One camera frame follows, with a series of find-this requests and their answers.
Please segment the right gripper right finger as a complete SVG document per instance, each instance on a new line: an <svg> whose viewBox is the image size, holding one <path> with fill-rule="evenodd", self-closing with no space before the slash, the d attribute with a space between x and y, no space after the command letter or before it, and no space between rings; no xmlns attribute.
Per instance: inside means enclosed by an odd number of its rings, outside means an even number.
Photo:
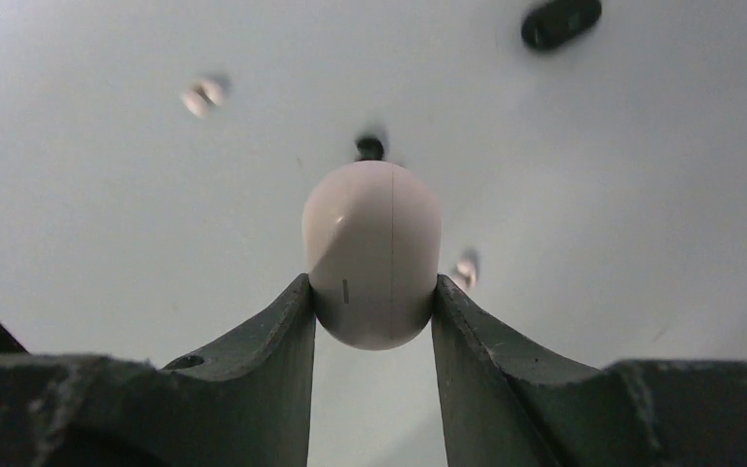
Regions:
<svg viewBox="0 0 747 467"><path fill-rule="evenodd" d="M506 325L446 276L432 337L451 466L747 466L747 361L595 369Z"/></svg>

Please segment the white earbud charging case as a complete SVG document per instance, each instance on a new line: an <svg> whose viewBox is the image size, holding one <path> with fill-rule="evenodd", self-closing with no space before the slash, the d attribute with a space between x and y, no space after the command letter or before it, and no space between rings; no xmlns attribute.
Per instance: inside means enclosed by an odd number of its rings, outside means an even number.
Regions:
<svg viewBox="0 0 747 467"><path fill-rule="evenodd" d="M432 314L442 211L432 190L391 162L327 174L303 207L314 312L336 340L367 351L411 341Z"/></svg>

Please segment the white earbud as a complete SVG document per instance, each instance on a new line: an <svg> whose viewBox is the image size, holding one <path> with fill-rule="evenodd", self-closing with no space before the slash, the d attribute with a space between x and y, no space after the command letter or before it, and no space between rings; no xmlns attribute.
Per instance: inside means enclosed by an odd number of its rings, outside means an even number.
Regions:
<svg viewBox="0 0 747 467"><path fill-rule="evenodd" d="M204 119L212 110L222 106L226 96L226 88L219 80L199 78L182 92L180 98L192 115Z"/></svg>
<svg viewBox="0 0 747 467"><path fill-rule="evenodd" d="M459 255L448 277L460 290L468 293L477 285L479 274L479 252L474 249L467 249Z"/></svg>

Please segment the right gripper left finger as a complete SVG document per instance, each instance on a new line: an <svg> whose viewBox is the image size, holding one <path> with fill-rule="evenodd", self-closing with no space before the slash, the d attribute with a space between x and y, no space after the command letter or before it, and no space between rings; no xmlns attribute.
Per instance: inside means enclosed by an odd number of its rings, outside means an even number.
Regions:
<svg viewBox="0 0 747 467"><path fill-rule="evenodd" d="M314 341L305 275L161 369L32 354L0 323L0 466L303 466Z"/></svg>

